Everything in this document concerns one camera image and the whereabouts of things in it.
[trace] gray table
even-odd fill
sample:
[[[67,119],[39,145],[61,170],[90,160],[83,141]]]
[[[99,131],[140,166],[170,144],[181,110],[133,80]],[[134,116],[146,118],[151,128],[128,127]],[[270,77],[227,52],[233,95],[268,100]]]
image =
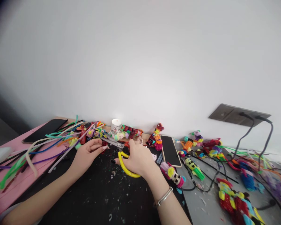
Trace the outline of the gray table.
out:
[[[192,160],[197,164],[202,171],[204,171],[209,177],[213,179],[216,170],[209,167],[205,163],[195,159],[192,157]],[[204,161],[208,162],[210,165],[218,168],[217,163],[211,159],[204,159]],[[260,193],[259,191],[250,192],[248,191],[240,178],[240,173],[238,171],[233,170],[227,164],[225,164],[225,168],[227,171],[227,175],[239,182],[239,184],[229,180],[233,184],[233,189],[236,191],[241,192],[248,192],[250,194],[250,201],[252,206],[254,207],[261,207],[268,205],[269,200],[272,199],[271,196],[264,190],[264,194]],[[190,176],[185,169],[184,166],[181,168],[177,168],[178,174],[183,175],[186,177],[187,182],[184,184],[183,188],[190,189],[194,185],[190,179]],[[196,176],[193,176],[196,183],[201,184],[204,186],[205,190],[208,190],[211,180],[205,177],[203,181],[200,181]],[[224,175],[218,174],[217,177],[225,178]],[[193,191],[187,192],[184,191],[184,196],[186,200],[186,204],[193,222],[193,225],[207,225],[207,224],[227,224],[232,225],[232,221],[230,220],[230,215],[222,210],[219,204],[219,195],[218,191],[219,188],[217,184],[213,185],[214,187],[209,191],[209,193],[204,193],[199,189],[195,189]],[[260,216],[264,220],[266,225],[270,224],[281,224],[281,210],[278,205],[271,207],[269,209],[259,211]]]

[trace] black table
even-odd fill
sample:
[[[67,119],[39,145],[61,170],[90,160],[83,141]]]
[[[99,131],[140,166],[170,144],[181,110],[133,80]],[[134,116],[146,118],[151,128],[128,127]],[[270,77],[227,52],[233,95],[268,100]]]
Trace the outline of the black table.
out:
[[[160,152],[150,150],[158,158]],[[76,150],[71,150],[52,173],[43,173],[14,204],[25,201],[65,173],[75,154]],[[126,175],[119,165],[110,162],[114,158],[117,158],[117,149],[111,146],[94,160],[87,172],[44,215],[40,224],[160,224],[147,182],[142,177]],[[172,181],[168,183],[189,217],[184,195],[177,192]]]

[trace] black phone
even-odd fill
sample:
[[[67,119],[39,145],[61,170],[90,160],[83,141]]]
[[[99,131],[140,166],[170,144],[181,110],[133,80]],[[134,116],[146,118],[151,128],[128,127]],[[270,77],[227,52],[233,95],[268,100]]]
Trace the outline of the black phone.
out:
[[[180,157],[176,150],[172,137],[161,135],[162,139],[162,155],[166,163],[170,163],[173,167],[181,167]]]
[[[68,120],[64,119],[53,119],[46,123],[44,126],[33,132],[27,138],[25,138],[22,143],[23,144],[32,144],[37,140],[46,138],[46,134],[51,134],[53,132],[57,132],[60,128],[67,122]]]

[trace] yellow scissors handle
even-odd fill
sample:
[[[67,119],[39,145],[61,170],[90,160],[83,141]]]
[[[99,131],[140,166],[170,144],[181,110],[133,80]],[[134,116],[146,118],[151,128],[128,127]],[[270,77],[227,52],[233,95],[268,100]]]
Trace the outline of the yellow scissors handle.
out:
[[[124,152],[118,152],[118,157],[119,157],[119,161],[120,161],[120,165],[123,169],[123,171],[130,177],[134,177],[134,178],[139,178],[141,177],[141,175],[138,175],[136,173],[133,173],[131,171],[129,171],[126,166],[124,165],[123,163],[123,159],[122,159],[122,156],[125,157],[125,158],[129,158],[129,155],[125,154]]]

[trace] paper cup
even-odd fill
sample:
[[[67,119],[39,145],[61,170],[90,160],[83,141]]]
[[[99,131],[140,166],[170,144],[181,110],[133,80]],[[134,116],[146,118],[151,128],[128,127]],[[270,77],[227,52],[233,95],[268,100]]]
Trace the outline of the paper cup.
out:
[[[119,119],[113,119],[111,121],[111,128],[110,128],[110,131],[113,133],[113,134],[117,134],[119,132],[121,132],[121,128],[122,128],[122,121],[119,120]]]

